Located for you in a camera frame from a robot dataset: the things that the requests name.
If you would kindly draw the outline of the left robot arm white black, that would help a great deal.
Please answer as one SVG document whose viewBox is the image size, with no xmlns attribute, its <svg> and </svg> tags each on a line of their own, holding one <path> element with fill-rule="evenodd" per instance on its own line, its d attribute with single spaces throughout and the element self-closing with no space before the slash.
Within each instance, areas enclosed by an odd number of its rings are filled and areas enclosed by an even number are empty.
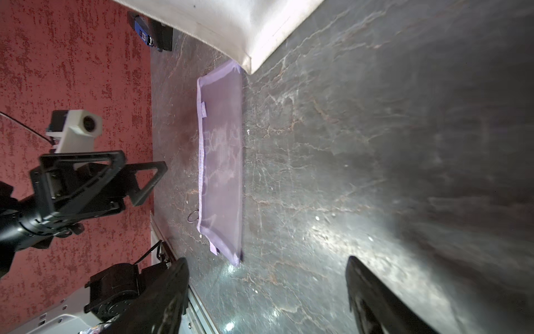
<svg viewBox="0 0 534 334">
<path fill-rule="evenodd" d="M 142 205 L 163 178 L 163 161 L 128 164 L 121 150 L 98 153 L 44 154 L 29 176 L 34 193 L 22 200 L 1 183 L 1 275 L 15 253 L 48 249 L 54 238 L 79 235 L 82 221 L 119 214 L 128 197 Z"/>
</svg>

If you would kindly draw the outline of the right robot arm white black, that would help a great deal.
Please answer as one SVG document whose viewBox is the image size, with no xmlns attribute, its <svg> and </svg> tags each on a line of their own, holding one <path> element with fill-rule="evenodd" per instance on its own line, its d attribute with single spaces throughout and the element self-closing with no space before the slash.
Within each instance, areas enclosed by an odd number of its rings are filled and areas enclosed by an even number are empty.
<svg viewBox="0 0 534 334">
<path fill-rule="evenodd" d="M 162 240 L 145 255 L 152 256 L 152 266 L 143 270 L 137 263 L 111 266 L 14 333 L 101 333 L 177 262 Z M 348 259 L 346 282 L 359 333 L 434 333 L 355 256 Z"/>
</svg>

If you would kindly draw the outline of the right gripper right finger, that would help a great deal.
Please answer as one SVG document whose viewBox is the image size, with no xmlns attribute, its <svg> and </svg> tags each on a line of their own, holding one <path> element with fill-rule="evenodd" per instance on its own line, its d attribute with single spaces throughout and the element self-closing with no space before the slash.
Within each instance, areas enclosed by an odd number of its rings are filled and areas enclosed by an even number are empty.
<svg viewBox="0 0 534 334">
<path fill-rule="evenodd" d="M 357 257 L 346 265 L 350 311 L 360 333 L 435 333 Z"/>
</svg>

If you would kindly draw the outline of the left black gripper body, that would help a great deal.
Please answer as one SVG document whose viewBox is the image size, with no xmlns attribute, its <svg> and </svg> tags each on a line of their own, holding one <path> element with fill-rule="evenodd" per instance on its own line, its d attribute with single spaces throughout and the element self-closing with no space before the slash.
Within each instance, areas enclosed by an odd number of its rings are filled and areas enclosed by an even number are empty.
<svg viewBox="0 0 534 334">
<path fill-rule="evenodd" d="M 163 161 L 129 164 L 121 150 L 44 154 L 30 172 L 34 195 L 28 204 L 33 228 L 67 228 L 143 205 L 168 167 Z"/>
</svg>

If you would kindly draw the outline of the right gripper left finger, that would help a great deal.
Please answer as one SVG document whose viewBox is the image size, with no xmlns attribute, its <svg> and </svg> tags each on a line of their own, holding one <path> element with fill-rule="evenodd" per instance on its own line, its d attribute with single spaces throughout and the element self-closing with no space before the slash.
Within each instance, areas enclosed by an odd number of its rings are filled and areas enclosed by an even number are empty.
<svg viewBox="0 0 534 334">
<path fill-rule="evenodd" d="M 181 257 L 102 333 L 179 333 L 189 278 L 188 262 Z"/>
</svg>

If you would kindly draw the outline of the purple mesh pouch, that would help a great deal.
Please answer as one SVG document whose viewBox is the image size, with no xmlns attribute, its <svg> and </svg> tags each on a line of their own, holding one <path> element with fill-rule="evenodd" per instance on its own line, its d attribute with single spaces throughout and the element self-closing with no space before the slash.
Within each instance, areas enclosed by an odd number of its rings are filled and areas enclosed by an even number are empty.
<svg viewBox="0 0 534 334">
<path fill-rule="evenodd" d="M 243 69 L 227 61 L 197 80 L 198 221 L 213 254 L 242 259 Z"/>
</svg>

